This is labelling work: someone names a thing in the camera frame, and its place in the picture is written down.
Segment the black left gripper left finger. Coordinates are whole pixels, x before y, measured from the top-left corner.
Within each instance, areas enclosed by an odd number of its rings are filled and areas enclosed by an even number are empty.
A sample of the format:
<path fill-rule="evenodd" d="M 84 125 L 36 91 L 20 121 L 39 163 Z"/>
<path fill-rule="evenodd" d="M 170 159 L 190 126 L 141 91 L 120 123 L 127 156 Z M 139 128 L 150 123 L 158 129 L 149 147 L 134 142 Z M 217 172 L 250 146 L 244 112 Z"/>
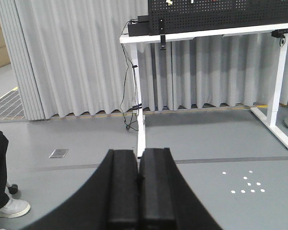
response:
<path fill-rule="evenodd" d="M 25 229 L 135 230 L 139 219 L 137 196 L 133 151 L 110 149 L 76 193 Z"/>

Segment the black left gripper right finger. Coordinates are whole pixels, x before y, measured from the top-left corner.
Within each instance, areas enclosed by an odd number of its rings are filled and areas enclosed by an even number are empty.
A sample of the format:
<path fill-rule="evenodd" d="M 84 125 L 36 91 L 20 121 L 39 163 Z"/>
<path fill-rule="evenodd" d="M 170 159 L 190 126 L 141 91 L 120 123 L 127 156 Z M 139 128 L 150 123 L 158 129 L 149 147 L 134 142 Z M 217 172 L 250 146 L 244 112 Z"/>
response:
<path fill-rule="evenodd" d="M 221 229 L 182 176 L 169 148 L 146 149 L 139 175 L 142 230 Z"/>

